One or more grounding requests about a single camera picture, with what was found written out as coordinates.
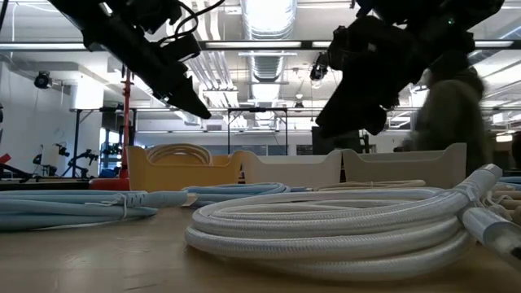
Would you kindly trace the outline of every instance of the plastic bin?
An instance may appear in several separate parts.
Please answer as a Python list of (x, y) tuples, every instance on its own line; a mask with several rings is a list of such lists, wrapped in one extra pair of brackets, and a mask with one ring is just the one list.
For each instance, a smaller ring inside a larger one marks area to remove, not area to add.
[(453, 188), (466, 176), (466, 144), (444, 151), (359, 155), (343, 150), (346, 181), (424, 180), (427, 186)]
[(259, 157), (244, 153), (247, 184), (280, 182), (290, 187), (314, 188), (340, 182), (342, 151), (329, 155), (278, 155)]
[(217, 186), (235, 184), (239, 179), (243, 153), (219, 156), (214, 165), (186, 164), (184, 155), (172, 155), (152, 163), (147, 152), (139, 146), (127, 148), (131, 190), (148, 192), (182, 190), (188, 186)]

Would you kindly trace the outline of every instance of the red pole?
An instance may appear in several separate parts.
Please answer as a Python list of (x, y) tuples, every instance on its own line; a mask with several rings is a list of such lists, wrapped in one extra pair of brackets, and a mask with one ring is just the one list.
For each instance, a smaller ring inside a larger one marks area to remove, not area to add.
[(129, 166), (127, 165), (127, 146), (129, 145), (129, 107), (130, 107), (130, 86), (132, 81), (132, 72), (126, 68), (125, 87), (123, 89), (123, 96), (125, 97), (125, 104), (123, 110), (123, 155), (121, 157), (120, 178), (129, 177)]

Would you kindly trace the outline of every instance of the wall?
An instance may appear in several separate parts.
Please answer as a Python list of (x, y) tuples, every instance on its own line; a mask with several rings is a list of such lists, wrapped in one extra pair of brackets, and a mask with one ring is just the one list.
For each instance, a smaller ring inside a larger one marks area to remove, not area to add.
[[(371, 136), (370, 143), (376, 144), (377, 152), (392, 152), (398, 147), (407, 133), (381, 133), (379, 136)], [(138, 133), (137, 140), (143, 145), (159, 145), (167, 143), (193, 143), (198, 145), (227, 145), (227, 133)], [(285, 145), (285, 133), (232, 133), (231, 145)], [(297, 145), (312, 144), (311, 132), (288, 134), (289, 155), (296, 155)]]
[[(69, 111), (72, 98), (52, 89), (39, 90), (32, 80), (11, 72), (5, 63), (0, 66), (0, 102), (4, 115), (0, 155), (8, 153), (12, 157), (9, 165), (33, 173), (36, 168), (33, 158), (41, 152), (42, 144), (66, 142), (72, 154), (75, 125), (75, 114)], [(99, 113), (85, 119), (80, 127), (78, 152), (86, 148), (99, 152), (100, 127)], [(60, 157), (59, 174), (67, 168), (69, 159)], [(78, 164), (87, 165), (84, 160)], [(90, 174), (97, 175), (97, 164), (89, 169)]]

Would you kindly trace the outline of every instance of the table surface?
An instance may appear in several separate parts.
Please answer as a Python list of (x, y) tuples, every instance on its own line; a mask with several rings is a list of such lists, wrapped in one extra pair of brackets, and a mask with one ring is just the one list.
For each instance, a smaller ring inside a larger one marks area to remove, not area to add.
[(141, 221), (0, 234), (1, 292), (512, 292), (521, 273), (477, 247), (456, 264), (404, 282), (294, 278), (211, 257), (184, 242), (191, 210)]

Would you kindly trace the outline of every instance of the security camera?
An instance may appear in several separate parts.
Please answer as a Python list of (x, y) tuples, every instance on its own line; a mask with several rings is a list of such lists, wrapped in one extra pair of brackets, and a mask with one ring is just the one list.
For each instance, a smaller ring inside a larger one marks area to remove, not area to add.
[(50, 72), (39, 72), (36, 79), (34, 79), (34, 86), (42, 90), (49, 89), (52, 86)]

